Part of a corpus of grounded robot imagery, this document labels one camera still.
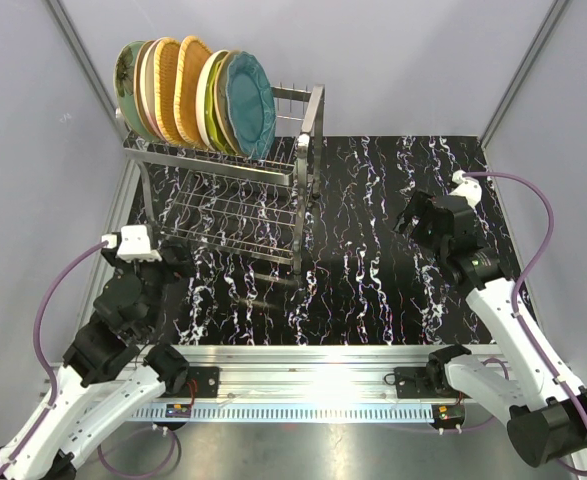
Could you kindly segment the peach bird plate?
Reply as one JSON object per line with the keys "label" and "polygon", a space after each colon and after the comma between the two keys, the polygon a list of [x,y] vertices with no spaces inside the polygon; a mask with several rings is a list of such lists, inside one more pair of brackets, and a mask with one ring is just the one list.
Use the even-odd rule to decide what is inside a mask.
{"label": "peach bird plate", "polygon": [[136,108],[137,115],[140,119],[140,122],[143,127],[143,131],[144,131],[144,134],[142,135],[142,137],[148,141],[154,140],[155,136],[153,135],[153,133],[154,133],[153,128],[150,125],[150,123],[148,122],[148,119],[147,119],[147,116],[145,114],[144,107],[142,104],[140,78],[141,78],[142,61],[143,61],[144,55],[146,54],[147,50],[150,48],[151,45],[152,45],[152,42],[150,40],[148,40],[148,41],[143,42],[142,45],[140,46],[140,49],[139,49],[139,51],[136,55],[136,58],[135,58],[134,80],[133,80],[135,108]]}
{"label": "peach bird plate", "polygon": [[240,53],[239,50],[230,50],[224,58],[217,63],[213,83],[214,106],[218,124],[222,130],[223,136],[229,145],[229,148],[235,155],[241,155],[242,150],[235,137],[234,129],[231,125],[228,106],[229,100],[226,92],[229,81],[229,66],[231,61]]}

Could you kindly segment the cream round plate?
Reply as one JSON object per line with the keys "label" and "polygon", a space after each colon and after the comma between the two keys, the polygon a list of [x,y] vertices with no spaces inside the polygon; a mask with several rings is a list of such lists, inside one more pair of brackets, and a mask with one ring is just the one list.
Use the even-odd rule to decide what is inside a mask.
{"label": "cream round plate", "polygon": [[211,148],[211,144],[209,142],[207,132],[206,132],[205,119],[204,119],[204,101],[205,101],[206,83],[207,83],[207,78],[208,78],[209,71],[211,69],[213,60],[218,55],[220,55],[224,58],[224,56],[226,55],[227,52],[229,52],[229,51],[228,50],[218,50],[218,51],[214,52],[205,61],[204,66],[202,67],[202,70],[200,72],[198,83],[197,83],[197,88],[196,88],[195,112],[196,112],[197,128],[198,128],[200,137],[201,137],[202,141],[204,142],[205,147],[209,150],[214,150],[214,149]]}

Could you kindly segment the mint green flower plate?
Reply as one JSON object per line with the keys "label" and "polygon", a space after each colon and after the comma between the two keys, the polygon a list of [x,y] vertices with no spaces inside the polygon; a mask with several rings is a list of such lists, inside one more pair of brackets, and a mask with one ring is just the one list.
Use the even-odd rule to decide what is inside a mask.
{"label": "mint green flower plate", "polygon": [[143,41],[133,41],[124,46],[117,57],[113,72],[114,93],[119,110],[129,128],[140,137],[143,136],[144,128],[135,105],[134,74],[136,59],[143,44]]}

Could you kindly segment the cream and pink plate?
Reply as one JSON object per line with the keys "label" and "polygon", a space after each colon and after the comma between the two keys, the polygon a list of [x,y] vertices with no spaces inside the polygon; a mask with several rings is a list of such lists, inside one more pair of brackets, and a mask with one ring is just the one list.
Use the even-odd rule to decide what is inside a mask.
{"label": "cream and pink plate", "polygon": [[158,139],[162,140],[163,137],[159,130],[155,114],[154,54],[158,44],[158,40],[150,43],[142,57],[140,68],[140,92],[143,112],[149,123],[150,129]]}

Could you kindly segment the wooden plate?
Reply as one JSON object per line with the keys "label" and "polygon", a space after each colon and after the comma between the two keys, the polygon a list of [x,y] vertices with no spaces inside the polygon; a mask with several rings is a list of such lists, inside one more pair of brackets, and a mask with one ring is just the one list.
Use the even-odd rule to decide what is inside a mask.
{"label": "wooden plate", "polygon": [[183,143],[174,115],[179,50],[176,39],[162,37],[153,54],[155,116],[162,137],[173,145]]}

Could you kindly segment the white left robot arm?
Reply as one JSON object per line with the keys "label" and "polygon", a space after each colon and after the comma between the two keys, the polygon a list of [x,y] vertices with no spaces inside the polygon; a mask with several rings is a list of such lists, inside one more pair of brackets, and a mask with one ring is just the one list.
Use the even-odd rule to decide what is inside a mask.
{"label": "white left robot arm", "polygon": [[113,277],[93,302],[80,328],[52,369],[38,338],[36,355],[50,390],[22,429],[0,447],[0,479],[72,479],[90,452],[142,404],[176,397],[188,385],[189,363],[173,346],[157,343],[143,363],[106,398],[104,388],[141,351],[156,330],[167,285],[193,275],[191,248],[184,241],[130,249],[107,235],[96,246]]}

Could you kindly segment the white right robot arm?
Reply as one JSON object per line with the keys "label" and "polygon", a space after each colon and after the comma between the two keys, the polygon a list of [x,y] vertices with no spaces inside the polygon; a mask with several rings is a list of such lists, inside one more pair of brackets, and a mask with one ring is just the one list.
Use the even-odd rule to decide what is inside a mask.
{"label": "white right robot arm", "polygon": [[476,212],[465,196],[416,191],[394,230],[433,253],[440,270],[464,296],[497,342],[515,378],[487,368],[469,348],[430,353],[426,385],[438,397],[462,393],[507,430],[532,467],[587,449],[587,387],[560,359],[522,305],[497,252],[481,244]]}

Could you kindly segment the teal scalloped plate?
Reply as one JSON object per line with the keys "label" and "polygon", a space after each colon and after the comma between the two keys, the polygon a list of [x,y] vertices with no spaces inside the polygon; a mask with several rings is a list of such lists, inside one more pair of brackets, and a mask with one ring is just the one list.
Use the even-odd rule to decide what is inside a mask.
{"label": "teal scalloped plate", "polygon": [[257,58],[232,51],[224,93],[234,138],[242,155],[260,159],[268,154],[276,133],[276,107],[270,81]]}

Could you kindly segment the yellow green plate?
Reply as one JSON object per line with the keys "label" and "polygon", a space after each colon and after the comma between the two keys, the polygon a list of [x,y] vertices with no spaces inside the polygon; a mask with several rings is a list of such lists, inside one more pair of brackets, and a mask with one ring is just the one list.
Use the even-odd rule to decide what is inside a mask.
{"label": "yellow green plate", "polygon": [[204,119],[211,148],[224,154],[230,154],[232,149],[228,144],[221,127],[218,124],[215,110],[214,79],[218,72],[219,63],[222,61],[222,59],[223,57],[218,55],[213,60],[211,69],[209,71],[205,90]]}

